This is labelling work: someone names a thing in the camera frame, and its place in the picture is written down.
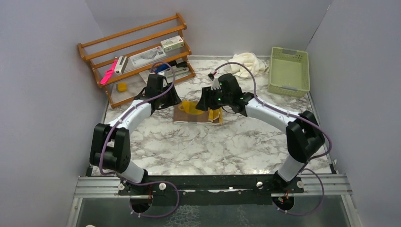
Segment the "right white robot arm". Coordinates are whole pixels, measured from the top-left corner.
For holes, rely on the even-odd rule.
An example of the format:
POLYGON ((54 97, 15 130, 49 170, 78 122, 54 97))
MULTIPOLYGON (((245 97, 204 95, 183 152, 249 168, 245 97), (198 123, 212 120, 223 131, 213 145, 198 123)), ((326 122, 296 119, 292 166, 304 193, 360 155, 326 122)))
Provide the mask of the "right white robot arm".
POLYGON ((310 111, 297 113, 269 105, 255 94, 243 92, 232 74, 214 79, 212 86, 203 87, 197 110, 216 110, 228 106, 236 114, 261 120, 285 133, 288 157, 275 172, 273 187, 285 192, 305 164, 325 143, 323 133, 317 128, 310 111))

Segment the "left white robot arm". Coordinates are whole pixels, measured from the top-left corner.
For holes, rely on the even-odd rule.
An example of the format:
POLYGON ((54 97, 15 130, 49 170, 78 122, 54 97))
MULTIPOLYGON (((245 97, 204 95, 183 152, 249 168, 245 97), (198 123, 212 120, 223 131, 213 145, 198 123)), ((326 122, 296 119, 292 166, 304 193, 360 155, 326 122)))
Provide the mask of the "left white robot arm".
POLYGON ((156 110, 181 102, 172 82, 163 75, 150 74, 147 85, 134 97, 130 107, 111 122, 94 128, 89 162, 102 174, 116 173, 131 182, 137 194, 148 190, 147 171, 131 160, 131 133, 156 110))

